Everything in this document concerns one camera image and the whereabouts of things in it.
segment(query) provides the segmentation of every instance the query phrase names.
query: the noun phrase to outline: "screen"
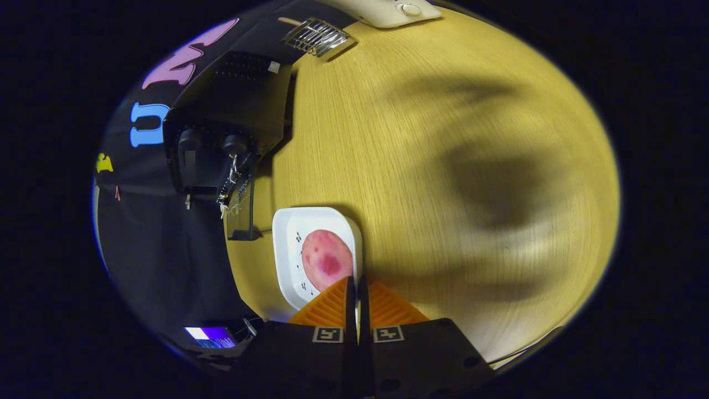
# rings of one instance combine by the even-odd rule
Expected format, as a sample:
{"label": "screen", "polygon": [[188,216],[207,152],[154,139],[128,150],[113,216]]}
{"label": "screen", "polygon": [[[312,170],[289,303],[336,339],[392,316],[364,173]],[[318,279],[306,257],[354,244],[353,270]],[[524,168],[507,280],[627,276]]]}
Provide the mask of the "screen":
{"label": "screen", "polygon": [[185,327],[202,348],[233,348],[234,337],[226,327]]}

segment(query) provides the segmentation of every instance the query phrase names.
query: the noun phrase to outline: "blue letter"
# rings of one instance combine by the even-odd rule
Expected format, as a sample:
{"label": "blue letter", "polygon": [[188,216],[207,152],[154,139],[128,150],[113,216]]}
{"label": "blue letter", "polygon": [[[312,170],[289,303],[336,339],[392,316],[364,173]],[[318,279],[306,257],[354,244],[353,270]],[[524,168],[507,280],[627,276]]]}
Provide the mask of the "blue letter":
{"label": "blue letter", "polygon": [[133,147],[138,147],[143,144],[162,144],[162,120],[165,119],[165,115],[170,108],[163,104],[148,104],[139,105],[137,102],[133,105],[133,109],[130,110],[130,121],[135,123],[138,118],[143,116],[157,116],[160,118],[160,126],[153,130],[137,130],[136,128],[131,128],[130,130],[130,144]]}

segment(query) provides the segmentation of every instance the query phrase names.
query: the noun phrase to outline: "table surface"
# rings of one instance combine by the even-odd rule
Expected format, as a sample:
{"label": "table surface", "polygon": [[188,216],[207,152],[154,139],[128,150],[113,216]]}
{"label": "table surface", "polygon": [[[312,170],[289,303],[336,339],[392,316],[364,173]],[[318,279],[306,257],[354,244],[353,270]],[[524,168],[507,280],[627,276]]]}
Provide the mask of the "table surface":
{"label": "table surface", "polygon": [[563,325],[593,292],[620,214],[602,123],[549,60],[483,21],[380,30],[332,62],[302,57],[293,133],[259,171],[256,241],[227,241],[241,298],[285,321],[270,225],[334,207],[359,225],[364,272],[487,361]]}

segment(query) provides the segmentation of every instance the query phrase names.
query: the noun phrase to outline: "white device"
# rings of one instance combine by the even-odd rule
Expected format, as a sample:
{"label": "white device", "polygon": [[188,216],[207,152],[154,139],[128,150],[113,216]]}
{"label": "white device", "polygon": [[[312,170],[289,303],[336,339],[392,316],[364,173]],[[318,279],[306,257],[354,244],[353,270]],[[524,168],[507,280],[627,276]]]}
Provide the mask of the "white device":
{"label": "white device", "polygon": [[362,275],[362,234],[350,218],[329,207],[278,209],[271,225],[276,275],[281,293],[296,310],[303,309],[320,291],[306,276],[301,262],[303,241],[315,230],[340,237],[352,253],[354,286]]}
{"label": "white device", "polygon": [[317,0],[351,17],[376,26],[394,28],[407,23],[434,19],[441,12],[426,0]]}

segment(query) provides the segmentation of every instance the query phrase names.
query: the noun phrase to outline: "slice of ham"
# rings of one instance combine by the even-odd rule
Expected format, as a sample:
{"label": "slice of ham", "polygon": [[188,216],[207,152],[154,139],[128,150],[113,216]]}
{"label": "slice of ham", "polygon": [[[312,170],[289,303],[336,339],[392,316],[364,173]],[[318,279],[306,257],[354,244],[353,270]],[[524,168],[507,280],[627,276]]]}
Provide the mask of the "slice of ham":
{"label": "slice of ham", "polygon": [[352,252],[340,237],[327,230],[315,230],[303,241],[303,269],[318,290],[352,275]]}

